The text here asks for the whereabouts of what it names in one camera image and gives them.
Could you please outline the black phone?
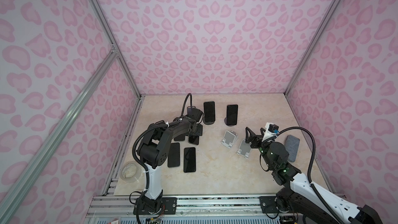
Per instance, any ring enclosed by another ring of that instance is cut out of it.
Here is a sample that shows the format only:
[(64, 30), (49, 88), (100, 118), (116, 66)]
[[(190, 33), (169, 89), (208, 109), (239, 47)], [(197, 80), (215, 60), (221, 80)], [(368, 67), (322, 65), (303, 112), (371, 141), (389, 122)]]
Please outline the black phone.
[(169, 168), (176, 168), (180, 166), (180, 144), (172, 143), (167, 158), (167, 166)]
[(193, 145), (199, 145), (200, 137), (196, 135), (189, 136), (188, 142)]
[(204, 102), (204, 118), (216, 118), (215, 115), (215, 102)]
[(193, 173), (196, 172), (196, 169), (196, 149), (194, 147), (185, 148), (183, 155), (183, 172)]
[(226, 118), (238, 119), (238, 105), (228, 105)]
[(175, 141), (175, 142), (183, 142), (183, 141), (185, 141), (185, 140), (186, 140), (186, 136), (185, 136), (184, 134), (179, 135), (179, 136), (177, 136), (177, 137), (174, 138), (174, 141)]

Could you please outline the white folding stand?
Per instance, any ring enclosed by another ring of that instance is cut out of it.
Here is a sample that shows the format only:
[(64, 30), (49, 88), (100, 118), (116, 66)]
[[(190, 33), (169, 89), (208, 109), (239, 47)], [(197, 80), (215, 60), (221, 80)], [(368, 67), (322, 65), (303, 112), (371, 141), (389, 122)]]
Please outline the white folding stand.
[(236, 132), (226, 131), (221, 141), (221, 144), (227, 148), (232, 148), (237, 139), (238, 139), (238, 134)]

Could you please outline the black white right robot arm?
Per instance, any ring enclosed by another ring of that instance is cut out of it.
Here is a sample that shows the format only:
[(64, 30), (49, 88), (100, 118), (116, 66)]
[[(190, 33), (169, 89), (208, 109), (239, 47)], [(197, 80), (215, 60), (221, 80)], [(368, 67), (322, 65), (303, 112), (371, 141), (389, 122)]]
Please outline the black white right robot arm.
[(316, 155), (314, 136), (305, 128), (297, 127), (309, 135), (312, 140), (312, 154), (307, 173), (293, 166), (289, 161), (289, 152), (284, 144), (277, 142), (281, 134), (294, 130), (289, 127), (279, 130), (273, 123), (268, 123), (255, 134), (250, 128), (245, 129), (245, 142), (251, 148), (258, 149), (260, 161), (267, 165), (266, 171), (272, 173), (274, 181), (282, 186), (276, 194), (276, 208), (280, 212), (294, 211), (318, 224), (380, 224), (379, 214), (371, 206), (360, 207), (337, 196), (312, 180), (311, 173)]

